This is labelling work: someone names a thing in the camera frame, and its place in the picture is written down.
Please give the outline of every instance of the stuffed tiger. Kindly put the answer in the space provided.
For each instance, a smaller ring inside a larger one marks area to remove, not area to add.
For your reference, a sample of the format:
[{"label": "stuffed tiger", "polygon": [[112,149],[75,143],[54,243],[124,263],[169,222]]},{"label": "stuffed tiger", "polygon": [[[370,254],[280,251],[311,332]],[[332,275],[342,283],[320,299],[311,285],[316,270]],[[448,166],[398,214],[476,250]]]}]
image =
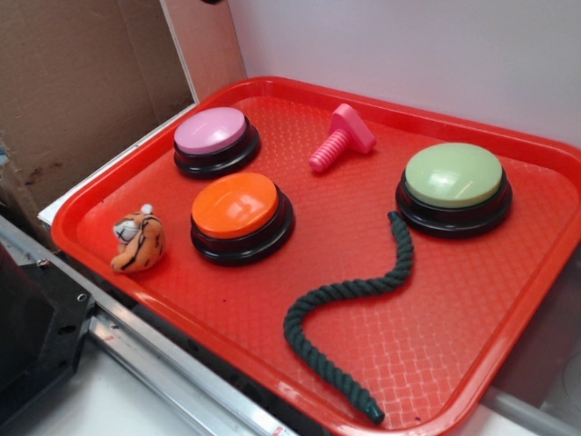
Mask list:
[{"label": "stuffed tiger", "polygon": [[140,212],[129,213],[113,226],[119,240],[119,254],[111,261],[118,273],[135,273],[154,266],[163,255],[165,233],[162,222],[145,204]]}]

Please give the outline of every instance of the green button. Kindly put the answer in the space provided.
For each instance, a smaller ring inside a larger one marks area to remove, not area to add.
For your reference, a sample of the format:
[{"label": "green button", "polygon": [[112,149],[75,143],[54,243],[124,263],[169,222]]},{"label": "green button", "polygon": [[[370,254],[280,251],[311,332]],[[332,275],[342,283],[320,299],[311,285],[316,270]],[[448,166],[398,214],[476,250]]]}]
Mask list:
[{"label": "green button", "polygon": [[488,200],[498,190],[502,165],[488,150],[446,143],[414,155],[406,167],[410,193],[423,203],[457,209]]}]

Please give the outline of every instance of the plastic tray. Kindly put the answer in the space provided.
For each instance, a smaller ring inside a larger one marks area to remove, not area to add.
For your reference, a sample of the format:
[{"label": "plastic tray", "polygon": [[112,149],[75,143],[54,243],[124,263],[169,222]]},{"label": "plastic tray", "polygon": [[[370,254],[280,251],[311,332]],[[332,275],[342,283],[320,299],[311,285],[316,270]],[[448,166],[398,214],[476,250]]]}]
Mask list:
[{"label": "plastic tray", "polygon": [[[315,174],[310,154],[330,115],[351,104],[376,135],[369,155],[347,151]],[[269,176],[292,201],[297,227],[272,257],[232,268],[205,262],[190,241],[190,209],[209,183],[179,174],[172,135],[215,106],[242,110],[262,150],[244,171]],[[298,359],[282,321],[305,292],[390,270],[388,211],[408,159],[442,142],[498,155],[514,190],[495,231],[446,241],[412,232],[416,262],[389,296],[337,302],[305,323],[307,336],[368,388],[386,411],[374,427]],[[234,84],[185,114],[65,204],[53,226],[65,252],[278,394],[334,434],[440,434],[480,395],[557,277],[581,233],[581,153],[570,146],[281,78]],[[149,272],[120,275],[112,225],[152,203],[168,237]]]}]

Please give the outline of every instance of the dark green rope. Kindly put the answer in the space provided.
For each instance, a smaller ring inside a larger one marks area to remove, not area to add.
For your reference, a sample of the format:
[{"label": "dark green rope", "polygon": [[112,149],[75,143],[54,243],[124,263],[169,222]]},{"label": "dark green rope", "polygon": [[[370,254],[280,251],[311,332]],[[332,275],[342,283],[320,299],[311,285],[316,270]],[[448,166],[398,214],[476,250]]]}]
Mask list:
[{"label": "dark green rope", "polygon": [[383,422],[385,413],[368,390],[363,389],[349,374],[337,368],[306,338],[302,330],[302,322],[309,312],[328,302],[393,292],[406,281],[411,274],[414,246],[411,243],[408,227],[398,213],[390,212],[388,218],[391,221],[391,232],[398,244],[397,259],[393,270],[377,279],[357,279],[321,286],[300,297],[289,308],[284,319],[284,337],[292,349],[325,382],[337,388],[357,410],[365,413],[375,425]]}]

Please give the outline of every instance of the orange button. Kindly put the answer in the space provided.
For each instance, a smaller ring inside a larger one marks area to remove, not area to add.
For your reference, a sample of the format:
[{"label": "orange button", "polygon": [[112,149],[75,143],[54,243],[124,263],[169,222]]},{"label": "orange button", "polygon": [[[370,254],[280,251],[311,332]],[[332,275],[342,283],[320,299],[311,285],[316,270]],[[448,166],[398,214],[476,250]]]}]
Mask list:
[{"label": "orange button", "polygon": [[198,194],[192,218],[205,235],[233,239],[259,230],[278,205],[271,179],[257,173],[236,173],[218,179]]}]

